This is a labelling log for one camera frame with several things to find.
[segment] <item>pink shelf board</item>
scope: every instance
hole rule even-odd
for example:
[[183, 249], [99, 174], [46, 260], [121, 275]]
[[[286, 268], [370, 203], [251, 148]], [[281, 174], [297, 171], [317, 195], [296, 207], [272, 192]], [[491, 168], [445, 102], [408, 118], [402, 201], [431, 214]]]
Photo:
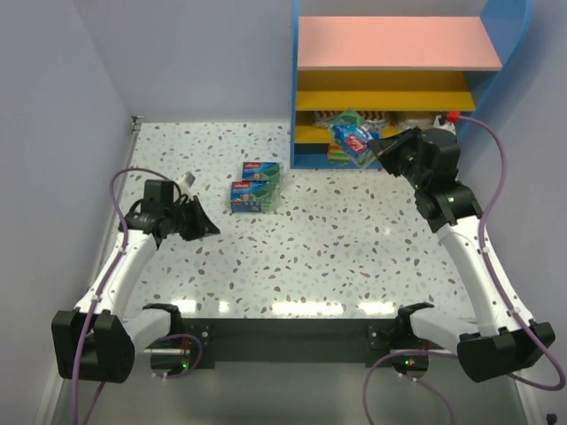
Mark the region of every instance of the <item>pink shelf board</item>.
[[299, 18], [299, 70], [500, 71], [478, 17]]

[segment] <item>black metal base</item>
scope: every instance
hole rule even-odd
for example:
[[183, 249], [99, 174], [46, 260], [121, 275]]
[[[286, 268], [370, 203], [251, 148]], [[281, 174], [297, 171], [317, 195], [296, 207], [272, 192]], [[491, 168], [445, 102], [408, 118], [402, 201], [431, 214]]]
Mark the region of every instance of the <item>black metal base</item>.
[[[213, 368], [217, 361], [370, 366], [390, 352], [387, 340], [380, 336], [392, 329], [394, 319], [183, 319], [182, 322], [185, 331], [199, 338], [205, 349], [200, 368]], [[192, 363], [197, 349], [195, 344], [190, 348]], [[151, 363], [164, 364], [163, 360], [162, 355], [152, 356]]]

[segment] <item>yellow shelf board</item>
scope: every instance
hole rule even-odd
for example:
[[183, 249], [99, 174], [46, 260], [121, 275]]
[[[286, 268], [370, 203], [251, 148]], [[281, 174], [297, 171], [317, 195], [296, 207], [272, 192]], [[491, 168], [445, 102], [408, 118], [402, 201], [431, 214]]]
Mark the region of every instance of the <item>yellow shelf board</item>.
[[461, 72], [300, 71], [297, 111], [461, 111], [475, 103]]
[[[382, 137], [391, 137], [399, 133], [394, 126], [388, 127]], [[298, 119], [295, 126], [295, 143], [297, 144], [334, 144], [327, 128], [310, 125], [308, 121]]]

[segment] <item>light purple wall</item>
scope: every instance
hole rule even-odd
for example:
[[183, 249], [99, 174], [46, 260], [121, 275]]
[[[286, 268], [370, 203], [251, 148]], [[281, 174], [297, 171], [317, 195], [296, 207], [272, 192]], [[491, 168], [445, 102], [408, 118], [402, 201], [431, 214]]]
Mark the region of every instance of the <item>light purple wall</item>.
[[[519, 295], [557, 334], [552, 351], [567, 366], [567, 3], [538, 0], [527, 44], [482, 117], [503, 137], [509, 179], [489, 220], [495, 248]], [[462, 179], [486, 205], [500, 176], [493, 142], [464, 142]], [[556, 383], [546, 360], [534, 370]], [[566, 391], [538, 393], [544, 413], [567, 420]]]
[[[290, 118], [291, 0], [74, 2], [133, 115]], [[301, 1], [304, 14], [362, 15], [479, 15], [485, 3]]]
[[0, 5], [0, 412], [30, 424], [88, 284], [129, 116], [71, 0]]

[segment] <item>red cable connector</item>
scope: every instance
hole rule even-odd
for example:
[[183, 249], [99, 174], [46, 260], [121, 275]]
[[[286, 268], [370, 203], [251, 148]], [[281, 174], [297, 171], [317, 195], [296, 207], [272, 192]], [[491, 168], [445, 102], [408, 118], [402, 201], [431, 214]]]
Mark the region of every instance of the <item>red cable connector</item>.
[[461, 119], [461, 113], [458, 111], [451, 111], [447, 114], [447, 121], [457, 124]]

